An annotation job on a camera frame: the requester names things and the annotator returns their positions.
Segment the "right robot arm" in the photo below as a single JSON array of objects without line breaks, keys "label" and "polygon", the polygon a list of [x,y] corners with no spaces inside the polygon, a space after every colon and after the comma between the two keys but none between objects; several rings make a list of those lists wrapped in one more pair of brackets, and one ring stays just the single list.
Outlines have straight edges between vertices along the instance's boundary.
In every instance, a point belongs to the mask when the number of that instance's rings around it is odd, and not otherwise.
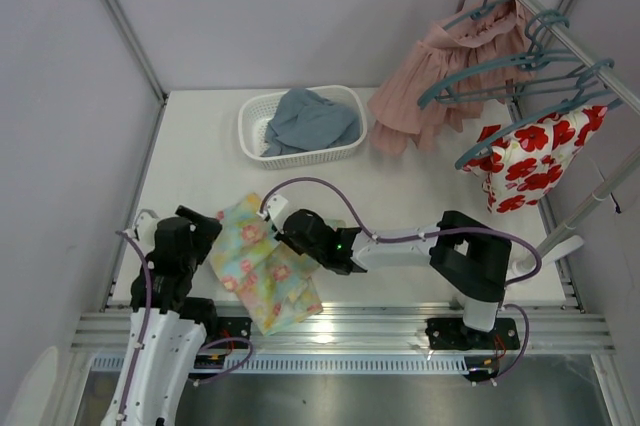
[{"label": "right robot arm", "polygon": [[463,324],[488,333],[502,303],[512,240],[458,211],[412,233],[387,235],[362,226],[332,228],[317,213],[298,209],[272,216],[276,238],[337,275],[427,266],[466,297]]}]

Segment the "pastel floral skirt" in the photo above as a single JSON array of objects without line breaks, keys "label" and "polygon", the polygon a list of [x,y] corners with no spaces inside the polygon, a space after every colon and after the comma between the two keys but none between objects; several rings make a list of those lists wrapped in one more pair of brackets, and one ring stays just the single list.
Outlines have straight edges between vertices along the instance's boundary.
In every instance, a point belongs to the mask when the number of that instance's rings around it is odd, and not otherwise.
[{"label": "pastel floral skirt", "polygon": [[261,201],[251,193],[217,213],[222,232],[208,261],[267,336],[321,313],[323,305],[312,279],[320,264],[276,239],[271,224],[258,216]]}]

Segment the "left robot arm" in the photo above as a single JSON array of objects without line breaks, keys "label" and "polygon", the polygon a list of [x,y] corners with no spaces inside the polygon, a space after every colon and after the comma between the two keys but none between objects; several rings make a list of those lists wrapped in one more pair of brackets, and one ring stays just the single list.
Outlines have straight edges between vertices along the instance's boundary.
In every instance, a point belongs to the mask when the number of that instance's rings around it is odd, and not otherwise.
[{"label": "left robot arm", "polygon": [[198,267],[222,231],[218,219],[180,205],[146,210],[121,237],[140,260],[121,373],[102,422],[172,425],[197,353],[217,330],[213,300],[191,296]]}]

